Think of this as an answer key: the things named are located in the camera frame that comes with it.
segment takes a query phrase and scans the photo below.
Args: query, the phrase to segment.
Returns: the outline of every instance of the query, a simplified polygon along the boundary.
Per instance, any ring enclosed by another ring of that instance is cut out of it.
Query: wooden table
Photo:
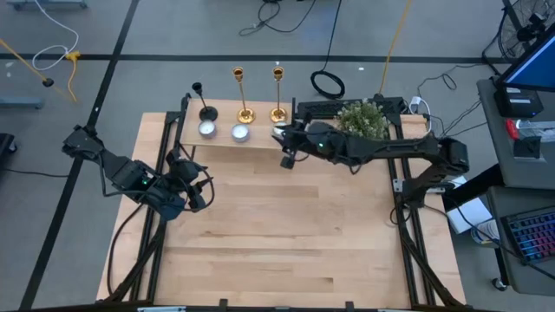
[[[133,159],[154,167],[165,115],[143,114]],[[425,133],[421,116],[403,115],[402,122],[406,138]],[[227,298],[230,306],[340,308],[353,301],[358,308],[409,308],[401,242],[389,222],[387,161],[374,160],[353,176],[346,166],[315,158],[286,170],[282,157],[272,149],[196,148],[194,160],[209,167],[216,199],[168,223],[155,303],[215,306]],[[409,163],[414,176],[429,165]],[[402,177],[400,161],[396,167]],[[211,195],[208,188],[203,194]],[[438,195],[427,195],[426,203],[443,209]],[[122,199],[114,229],[135,207]],[[134,264],[145,213],[127,224],[115,246],[113,287]],[[420,214],[428,261],[464,302],[447,220],[430,210]],[[416,265],[415,276],[421,286]],[[418,292],[425,302],[422,286]],[[107,295],[105,270],[98,298]]]

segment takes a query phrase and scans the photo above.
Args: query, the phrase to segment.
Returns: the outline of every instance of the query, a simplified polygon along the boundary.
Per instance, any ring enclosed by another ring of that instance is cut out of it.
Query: gray floor
[[[130,0],[89,1],[88,10],[57,10],[52,16],[81,35],[79,50],[109,54],[127,13]],[[327,49],[335,0],[320,0],[303,27],[292,34],[268,29],[239,37],[237,31],[254,23],[260,1],[141,0],[129,31],[125,54],[180,55],[321,55]],[[310,2],[284,0],[275,24],[290,28]],[[404,1],[349,0],[339,16],[334,55],[386,55]],[[399,38],[395,55],[477,57],[491,40],[500,18],[500,1],[419,0],[413,3]],[[15,12],[0,6],[0,37],[24,53],[35,53],[51,44],[71,45],[73,37],[49,23],[36,10]],[[75,124],[87,121],[104,76],[107,62],[81,61],[74,82],[81,103],[65,101],[40,82],[21,63],[7,68],[0,62],[0,94],[40,96],[43,110],[0,111],[0,133],[17,136],[20,149],[9,167],[22,170],[66,173],[71,159],[60,152],[62,141]],[[202,81],[206,98],[238,99],[231,68],[245,69],[245,94],[249,100],[272,101],[271,68],[275,62],[119,62],[97,125],[107,146],[130,155],[144,112],[163,112],[179,107],[181,96],[194,81]],[[281,62],[285,68],[284,97],[298,101],[322,99],[312,89],[310,73],[320,62]],[[384,90],[387,96],[410,98],[416,86],[453,64],[393,63]],[[382,63],[330,63],[328,70],[347,86],[345,98],[372,96],[379,88]],[[70,74],[63,62],[47,74],[63,87]],[[475,82],[491,72],[485,66],[457,69],[458,89],[448,90],[440,81],[422,88],[432,114],[451,121],[478,99]],[[477,109],[454,129],[484,120]],[[468,145],[471,171],[467,178],[496,162],[486,127],[458,137]],[[0,179],[0,310],[16,309],[56,209],[63,179],[48,179],[6,172]],[[35,307],[92,302],[100,281],[109,238],[119,204],[118,198],[102,198],[97,168],[82,169],[68,213]],[[507,311],[549,310],[554,298],[525,296],[493,289],[489,279],[498,275],[493,251],[477,247],[468,236],[454,237],[467,301],[477,308]]]

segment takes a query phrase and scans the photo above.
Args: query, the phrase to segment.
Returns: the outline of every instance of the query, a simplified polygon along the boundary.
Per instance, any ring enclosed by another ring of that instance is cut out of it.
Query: fan
[[[516,61],[555,22],[555,0],[517,0],[505,7],[498,33],[499,50]]]

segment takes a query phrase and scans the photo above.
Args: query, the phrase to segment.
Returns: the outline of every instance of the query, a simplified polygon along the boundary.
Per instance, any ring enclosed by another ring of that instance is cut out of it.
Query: computer monitor
[[[555,92],[555,24],[497,82],[501,116],[532,118],[540,113],[544,106],[536,91]]]

